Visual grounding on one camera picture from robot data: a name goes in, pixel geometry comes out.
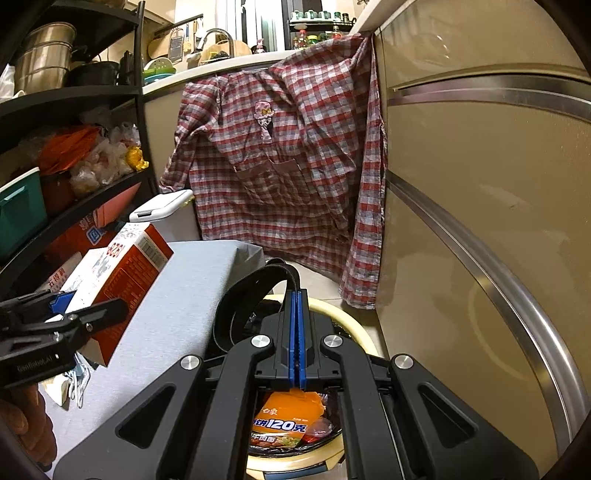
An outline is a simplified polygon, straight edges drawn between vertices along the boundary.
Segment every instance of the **gray tablecloth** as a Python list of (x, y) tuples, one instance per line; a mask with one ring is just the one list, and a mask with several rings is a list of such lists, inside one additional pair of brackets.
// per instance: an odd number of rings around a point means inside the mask
[(65, 410), (40, 389), (54, 424), (57, 460), (182, 356), (203, 355), (222, 294), (265, 261), (262, 248), (233, 240), (170, 246), (174, 255), (139, 306), (108, 368), (92, 371), (83, 408), (72, 402)]

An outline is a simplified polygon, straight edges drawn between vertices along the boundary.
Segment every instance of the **checkered fabric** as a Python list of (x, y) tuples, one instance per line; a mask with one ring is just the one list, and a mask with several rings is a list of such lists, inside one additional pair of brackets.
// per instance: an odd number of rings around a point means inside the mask
[(161, 191), (190, 186), (203, 239), (260, 245), (373, 308), (384, 139), (372, 37), (350, 35), (188, 83)]

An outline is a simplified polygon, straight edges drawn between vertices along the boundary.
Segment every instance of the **silver screw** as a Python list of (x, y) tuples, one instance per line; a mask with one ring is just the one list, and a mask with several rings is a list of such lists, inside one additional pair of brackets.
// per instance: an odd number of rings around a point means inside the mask
[(185, 370), (193, 370), (199, 366), (201, 361), (195, 355), (187, 355), (181, 360), (181, 367)]
[(408, 355), (398, 355), (394, 359), (394, 363), (398, 368), (402, 368), (403, 370), (411, 368), (414, 365), (413, 359), (410, 358)]
[(343, 339), (338, 335), (327, 335), (324, 337), (324, 344), (331, 348), (335, 348), (343, 344)]
[(271, 343), (271, 339), (267, 335), (255, 335), (252, 337), (251, 343), (257, 348), (263, 348)]

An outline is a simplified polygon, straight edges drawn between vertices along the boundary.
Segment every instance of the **yellow plastic bag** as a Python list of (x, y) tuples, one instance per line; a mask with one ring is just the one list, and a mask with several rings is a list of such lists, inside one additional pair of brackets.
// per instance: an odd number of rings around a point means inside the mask
[(251, 445), (296, 447), (308, 426), (323, 413), (322, 398), (316, 392), (304, 392), (299, 388), (273, 392), (254, 419)]

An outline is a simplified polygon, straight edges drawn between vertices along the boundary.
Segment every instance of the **teal plastic box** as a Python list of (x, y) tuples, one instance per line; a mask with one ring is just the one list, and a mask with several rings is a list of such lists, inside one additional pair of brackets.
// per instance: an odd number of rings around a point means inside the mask
[(0, 187), (0, 262), (4, 262), (47, 221), (39, 168)]

